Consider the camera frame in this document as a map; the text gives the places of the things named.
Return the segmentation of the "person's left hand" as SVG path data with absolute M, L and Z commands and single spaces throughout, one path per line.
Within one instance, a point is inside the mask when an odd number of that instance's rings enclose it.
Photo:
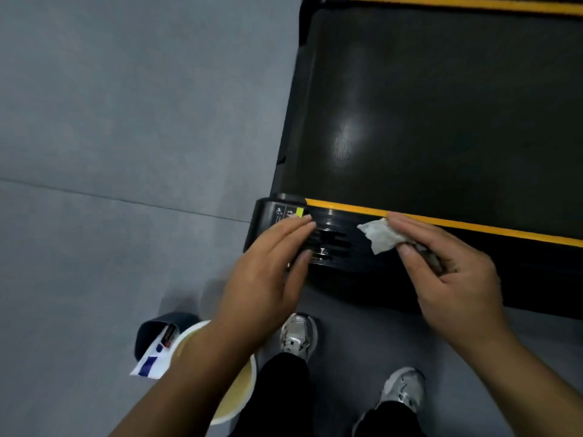
M 312 220 L 312 233 L 315 228 Z M 216 346 L 251 354 L 295 311 L 287 308 L 283 290 L 297 257 L 308 250 L 302 250 L 306 240 L 297 250 L 252 250 L 251 245 L 239 258 L 210 323 Z

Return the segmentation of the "person's right hand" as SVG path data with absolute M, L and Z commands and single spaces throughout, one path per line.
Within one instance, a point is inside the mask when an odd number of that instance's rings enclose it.
M 422 314 L 427 323 L 452 347 L 472 338 L 511 330 L 503 309 L 496 267 L 485 253 L 440 227 L 398 212 L 387 223 L 397 232 L 430 249 L 444 272 L 433 272 L 433 288 Z

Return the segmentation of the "white wipe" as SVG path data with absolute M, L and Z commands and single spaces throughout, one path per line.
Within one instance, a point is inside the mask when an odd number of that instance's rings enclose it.
M 371 242 L 371 250 L 374 255 L 388 252 L 400 244 L 410 244 L 424 258 L 432 271 L 439 276 L 443 274 L 444 268 L 440 260 L 430 249 L 391 228 L 385 218 L 359 224 L 357 229 Z

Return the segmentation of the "person's right forearm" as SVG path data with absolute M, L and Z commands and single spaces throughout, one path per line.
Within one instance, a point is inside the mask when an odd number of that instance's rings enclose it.
M 511 330 L 456 343 L 516 437 L 583 437 L 583 395 Z

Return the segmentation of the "person's left grey sneaker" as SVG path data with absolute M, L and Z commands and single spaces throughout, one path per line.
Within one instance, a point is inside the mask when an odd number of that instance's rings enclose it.
M 308 362 L 317 345 L 318 327 L 315 319 L 305 313 L 292 313 L 281 328 L 281 352 Z

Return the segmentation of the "person's grey sneaker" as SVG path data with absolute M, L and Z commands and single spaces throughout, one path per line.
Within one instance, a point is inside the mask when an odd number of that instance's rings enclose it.
M 426 396 L 426 378 L 418 369 L 402 367 L 385 381 L 377 406 L 397 402 L 418 413 Z
M 305 313 L 292 313 L 281 328 L 281 352 L 308 362 L 317 345 L 318 327 L 315 319 Z

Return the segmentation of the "person's right grey sneaker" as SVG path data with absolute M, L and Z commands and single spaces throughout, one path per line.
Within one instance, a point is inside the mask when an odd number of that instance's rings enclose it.
M 385 381 L 377 406 L 397 402 L 418 413 L 426 396 L 426 378 L 418 369 L 402 367 Z

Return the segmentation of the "person's left black trouser leg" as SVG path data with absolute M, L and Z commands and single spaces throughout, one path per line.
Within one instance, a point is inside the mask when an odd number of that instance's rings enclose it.
M 314 397 L 306 361 L 280 352 L 261 368 L 229 437 L 314 437 Z

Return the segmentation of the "person's black trouser leg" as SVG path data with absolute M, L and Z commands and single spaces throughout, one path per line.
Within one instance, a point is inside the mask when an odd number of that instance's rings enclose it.
M 351 437 L 427 437 L 418 415 L 398 401 L 385 401 L 365 412 L 353 425 Z
M 261 368 L 229 437 L 314 437 L 314 397 L 306 361 L 280 352 Z

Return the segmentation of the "white bucket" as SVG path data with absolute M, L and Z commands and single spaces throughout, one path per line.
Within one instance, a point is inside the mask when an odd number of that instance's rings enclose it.
M 171 365 L 177 362 L 187 342 L 209 323 L 210 320 L 195 323 L 175 339 L 170 349 Z M 210 427 L 225 424 L 239 416 L 252 397 L 257 382 L 257 373 L 257 359 L 252 354 L 217 406 L 213 419 L 210 422 Z

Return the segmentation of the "black treadmill with yellow stripes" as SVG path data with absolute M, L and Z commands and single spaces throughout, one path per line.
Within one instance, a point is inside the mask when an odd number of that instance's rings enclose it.
M 311 284 L 419 312 L 388 211 L 496 265 L 506 306 L 583 320 L 583 0 L 302 0 L 271 195 L 244 244 L 292 214 Z

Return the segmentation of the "person's right black trouser leg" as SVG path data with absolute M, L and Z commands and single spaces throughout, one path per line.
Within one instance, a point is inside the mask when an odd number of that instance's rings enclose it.
M 385 401 L 365 412 L 353 425 L 351 437 L 427 437 L 418 415 L 398 401 Z

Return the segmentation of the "white and blue packet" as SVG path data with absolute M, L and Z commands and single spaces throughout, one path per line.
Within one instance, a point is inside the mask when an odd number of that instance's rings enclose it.
M 129 374 L 152 380 L 160 379 L 170 367 L 178 338 L 178 328 L 173 324 L 166 324 Z

